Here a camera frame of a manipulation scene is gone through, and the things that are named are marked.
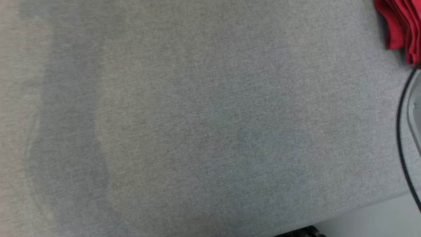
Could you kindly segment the red shorts with white stripe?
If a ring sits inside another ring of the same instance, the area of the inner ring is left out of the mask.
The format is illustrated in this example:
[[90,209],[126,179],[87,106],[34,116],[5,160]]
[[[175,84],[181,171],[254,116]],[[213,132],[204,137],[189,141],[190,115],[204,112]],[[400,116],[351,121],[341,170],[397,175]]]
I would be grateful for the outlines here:
[[421,0],[374,0],[374,6],[387,25],[386,48],[404,49],[409,65],[421,63]]

